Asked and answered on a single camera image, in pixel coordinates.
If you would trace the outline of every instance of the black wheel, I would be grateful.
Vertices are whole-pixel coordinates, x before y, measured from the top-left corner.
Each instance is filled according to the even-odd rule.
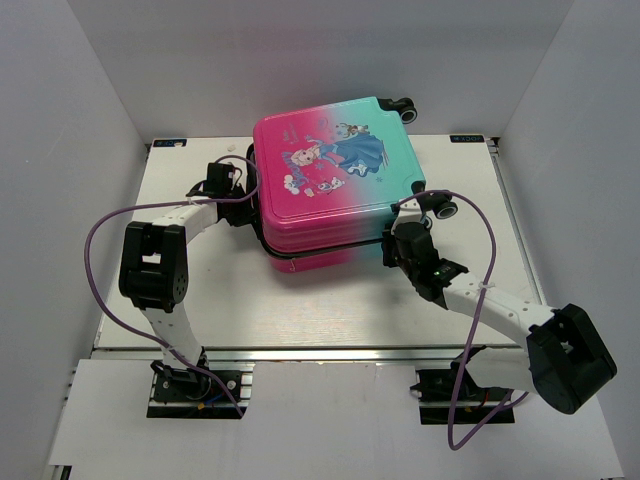
[[[436,214],[436,218],[445,220],[458,213],[458,206],[454,202],[442,202],[433,208],[433,213]]]
[[[405,125],[413,122],[418,117],[418,111],[413,105],[402,107],[398,110],[398,114],[400,114],[400,120],[402,120],[402,123]]]

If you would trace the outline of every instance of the white panel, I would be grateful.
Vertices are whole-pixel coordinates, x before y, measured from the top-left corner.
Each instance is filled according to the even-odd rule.
[[[412,133],[498,135],[571,0],[70,0],[143,139],[411,96]]]
[[[412,136],[429,188],[467,195],[486,212],[495,230],[498,260],[493,281],[509,293],[532,300],[495,170],[484,143],[451,143],[448,136]],[[228,153],[244,153],[249,138],[189,139],[185,147],[152,148],[138,203],[184,198],[206,175],[206,166]],[[435,220],[434,244],[444,258],[483,276],[491,253],[480,217],[459,202],[448,220]],[[164,212],[136,212],[152,221]],[[287,274],[271,267],[251,227],[221,222],[189,243],[189,290],[185,308],[198,341],[207,347],[460,345],[469,317],[445,311],[420,298],[399,268],[382,265],[379,245],[371,258]],[[120,295],[117,279],[109,306],[136,328],[149,323]],[[511,343],[484,325],[479,343]],[[105,319],[98,345],[154,345]]]
[[[1,2],[0,112],[0,476],[32,479],[98,325],[84,237],[131,199],[145,152],[65,0]]]
[[[452,452],[446,426],[420,425],[409,365],[258,364],[240,421],[145,418],[151,376],[148,362],[82,362],[50,462],[73,465],[73,480],[620,475],[595,399],[572,416],[529,399],[515,425],[489,425]]]
[[[618,364],[598,397],[627,478],[640,478],[639,26],[637,1],[576,1],[503,139],[549,300],[583,306]]]

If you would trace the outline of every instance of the suitcase lid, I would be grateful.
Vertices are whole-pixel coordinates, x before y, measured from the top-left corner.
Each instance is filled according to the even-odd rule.
[[[375,97],[272,115],[253,133],[264,236],[281,252],[380,238],[424,181],[400,116]]]

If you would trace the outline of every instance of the cartoon princess print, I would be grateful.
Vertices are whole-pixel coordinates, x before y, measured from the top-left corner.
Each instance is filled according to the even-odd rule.
[[[349,125],[348,123],[339,123],[336,125],[335,133],[342,138],[349,138],[351,135],[358,133],[370,133],[369,125]]]
[[[300,167],[311,165],[317,159],[323,159],[343,169],[349,175],[366,177],[370,172],[377,173],[380,165],[388,164],[384,144],[368,131],[330,144],[315,140],[308,135],[305,140],[315,142],[315,145],[298,150],[291,155],[291,161]],[[341,157],[342,160],[336,162],[330,154]]]

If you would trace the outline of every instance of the pink and teal suitcase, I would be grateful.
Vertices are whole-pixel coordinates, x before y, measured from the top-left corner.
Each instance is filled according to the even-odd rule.
[[[416,182],[424,187],[403,126],[416,115],[409,99],[370,97],[257,123],[259,236],[275,268],[298,272],[347,262],[381,241],[394,219],[391,204],[411,195]]]

